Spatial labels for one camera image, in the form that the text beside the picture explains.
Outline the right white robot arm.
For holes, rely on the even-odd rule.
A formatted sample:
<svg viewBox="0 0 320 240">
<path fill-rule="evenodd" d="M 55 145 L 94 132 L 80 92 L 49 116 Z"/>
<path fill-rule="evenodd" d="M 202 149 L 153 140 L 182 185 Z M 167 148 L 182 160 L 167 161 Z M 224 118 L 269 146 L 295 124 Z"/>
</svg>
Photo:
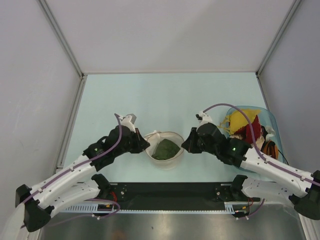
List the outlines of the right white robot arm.
<svg viewBox="0 0 320 240">
<path fill-rule="evenodd" d="M 211 122 L 193 127 L 181 147 L 191 154 L 203 152 L 216 156 L 222 163 L 255 172 L 268 181 L 236 176 L 230 188 L 231 196 L 283 201 L 302 216 L 320 218 L 320 172 L 311 173 L 282 163 L 249 143 L 225 137 Z"/>
</svg>

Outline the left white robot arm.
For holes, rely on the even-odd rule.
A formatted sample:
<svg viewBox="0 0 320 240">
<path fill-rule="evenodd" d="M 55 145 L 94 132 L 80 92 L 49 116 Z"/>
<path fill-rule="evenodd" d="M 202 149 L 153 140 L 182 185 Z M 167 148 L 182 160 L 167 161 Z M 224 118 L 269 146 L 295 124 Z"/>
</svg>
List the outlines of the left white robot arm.
<svg viewBox="0 0 320 240">
<path fill-rule="evenodd" d="M 15 191 L 15 205 L 24 207 L 22 226 L 32 233 L 73 204 L 107 199 L 111 193 L 110 183 L 98 172 L 117 157 L 140 154 L 149 146 L 138 128 L 120 124 L 58 173 L 31 187 L 22 184 Z"/>
</svg>

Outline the round beige mesh laundry bag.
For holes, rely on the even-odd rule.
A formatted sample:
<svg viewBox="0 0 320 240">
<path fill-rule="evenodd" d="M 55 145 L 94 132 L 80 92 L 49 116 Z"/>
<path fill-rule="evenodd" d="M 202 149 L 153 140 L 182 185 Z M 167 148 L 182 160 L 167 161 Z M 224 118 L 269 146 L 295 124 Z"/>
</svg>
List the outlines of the round beige mesh laundry bag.
<svg viewBox="0 0 320 240">
<path fill-rule="evenodd" d="M 172 131 L 153 131 L 144 139 L 149 143 L 146 155 L 158 169 L 171 170 L 180 163 L 184 153 L 181 135 Z"/>
</svg>

